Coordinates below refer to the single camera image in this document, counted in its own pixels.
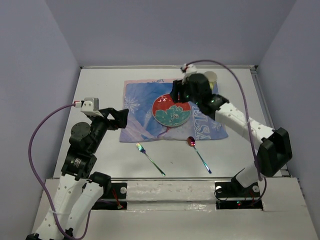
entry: gray wall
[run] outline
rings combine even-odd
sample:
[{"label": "gray wall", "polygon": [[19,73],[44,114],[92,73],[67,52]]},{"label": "gray wall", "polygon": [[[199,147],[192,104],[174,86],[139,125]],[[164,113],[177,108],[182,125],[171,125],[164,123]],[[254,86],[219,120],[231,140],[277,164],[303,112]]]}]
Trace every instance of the gray wall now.
[{"label": "gray wall", "polygon": [[295,0],[46,0],[81,66],[257,65]]},{"label": "gray wall", "polygon": [[[37,124],[73,99],[79,66],[44,0],[0,1],[0,239],[31,232],[42,189],[30,170]],[[69,111],[39,131],[33,148],[43,179],[52,176]]]},{"label": "gray wall", "polygon": [[293,159],[320,236],[320,1],[298,0],[266,52],[258,75],[276,127],[289,131]]}]

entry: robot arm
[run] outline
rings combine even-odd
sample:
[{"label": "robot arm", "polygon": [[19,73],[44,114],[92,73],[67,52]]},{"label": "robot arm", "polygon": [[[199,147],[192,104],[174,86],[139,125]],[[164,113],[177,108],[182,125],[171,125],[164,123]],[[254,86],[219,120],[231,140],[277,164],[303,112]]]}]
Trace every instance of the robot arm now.
[{"label": "robot arm", "polygon": [[[193,102],[200,111],[225,124],[246,140],[250,140],[246,116],[238,110],[228,99],[212,94],[210,83],[206,76],[197,73],[193,64],[184,65],[181,68],[185,76],[182,80],[173,81],[170,96],[177,103]],[[274,176],[291,158],[292,151],[288,132],[279,128],[277,130],[265,126],[250,118],[253,145],[257,150],[259,171],[265,177]],[[224,192],[232,195],[246,191],[246,189],[258,181],[258,172],[254,164],[238,172]]]},{"label": "robot arm", "polygon": [[94,153],[107,130],[126,127],[129,110],[99,110],[99,100],[93,97],[75,102],[75,107],[81,108],[92,123],[79,122],[72,127],[70,147],[53,200],[55,212],[50,208],[40,227],[27,240],[62,240],[64,236],[56,225],[55,215],[61,228],[68,230],[69,235],[70,231],[74,234],[93,204],[111,188],[110,176],[98,172],[90,176],[97,160]]}]

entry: plate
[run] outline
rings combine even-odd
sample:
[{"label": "plate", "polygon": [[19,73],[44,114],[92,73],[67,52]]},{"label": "plate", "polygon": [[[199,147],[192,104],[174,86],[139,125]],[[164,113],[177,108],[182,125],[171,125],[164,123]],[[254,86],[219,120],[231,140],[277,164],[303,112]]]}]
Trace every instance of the plate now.
[{"label": "plate", "polygon": [[178,127],[190,118],[191,107],[188,102],[174,103],[169,94],[164,94],[153,102],[152,114],[158,123]]}]

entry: blue cloth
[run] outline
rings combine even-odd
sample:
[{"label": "blue cloth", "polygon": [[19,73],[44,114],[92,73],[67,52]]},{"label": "blue cloth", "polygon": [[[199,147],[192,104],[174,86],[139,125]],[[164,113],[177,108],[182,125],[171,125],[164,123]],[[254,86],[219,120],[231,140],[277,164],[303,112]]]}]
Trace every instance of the blue cloth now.
[{"label": "blue cloth", "polygon": [[[200,112],[197,105],[190,103],[190,118],[181,126],[170,128],[158,123],[152,114],[154,101],[169,94],[172,83],[129,83],[125,86],[123,108],[129,109],[127,126],[121,129],[120,142],[136,143],[155,140],[186,140],[192,136],[195,140],[218,140],[228,137],[219,122]],[[215,85],[213,93],[218,93]]]}]

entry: iridescent spoon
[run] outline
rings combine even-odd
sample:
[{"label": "iridescent spoon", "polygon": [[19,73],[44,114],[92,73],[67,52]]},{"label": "iridescent spoon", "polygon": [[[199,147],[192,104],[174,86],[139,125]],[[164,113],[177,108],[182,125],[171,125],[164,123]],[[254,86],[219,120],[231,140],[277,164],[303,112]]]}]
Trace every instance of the iridescent spoon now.
[{"label": "iridescent spoon", "polygon": [[189,144],[190,147],[193,147],[193,148],[194,148],[194,150],[196,151],[196,153],[197,153],[198,156],[200,157],[201,161],[203,162],[205,168],[208,170],[208,172],[209,172],[210,174],[212,174],[212,172],[211,172],[210,168],[208,167],[208,165],[206,164],[205,160],[202,158],[202,156],[200,155],[200,153],[199,153],[198,150],[196,149],[196,140],[195,140],[192,136],[190,136],[190,137],[188,137],[188,139],[187,139],[186,141],[188,142],[188,144]]}]

